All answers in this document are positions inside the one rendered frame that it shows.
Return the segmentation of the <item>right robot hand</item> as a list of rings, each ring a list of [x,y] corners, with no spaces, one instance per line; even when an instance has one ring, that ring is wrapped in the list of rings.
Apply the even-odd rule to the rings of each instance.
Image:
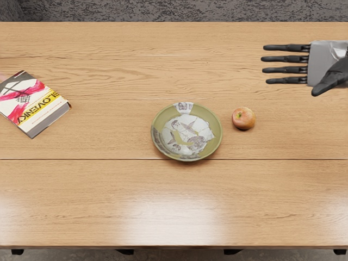
[[[266,51],[296,52],[297,55],[265,56],[263,62],[293,63],[293,66],[268,67],[263,73],[296,74],[272,78],[267,84],[307,84],[316,97],[337,87],[348,88],[348,40],[320,40],[310,44],[265,45]]]

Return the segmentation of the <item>olive patterned plate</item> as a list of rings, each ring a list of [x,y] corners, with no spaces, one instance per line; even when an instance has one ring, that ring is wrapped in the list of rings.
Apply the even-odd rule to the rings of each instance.
[[[163,155],[178,161],[197,161],[220,146],[223,129],[207,107],[177,102],[159,111],[151,124],[151,138]]]

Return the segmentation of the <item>red and yellow apple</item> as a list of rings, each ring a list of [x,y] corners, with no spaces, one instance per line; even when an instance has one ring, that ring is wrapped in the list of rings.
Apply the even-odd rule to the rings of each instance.
[[[239,107],[232,114],[232,123],[238,129],[249,130],[255,126],[256,115],[248,107]]]

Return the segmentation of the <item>paperback book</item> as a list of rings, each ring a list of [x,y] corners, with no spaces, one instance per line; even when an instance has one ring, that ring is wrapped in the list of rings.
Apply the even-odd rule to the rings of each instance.
[[[0,114],[31,139],[70,109],[65,97],[24,70],[0,83]]]

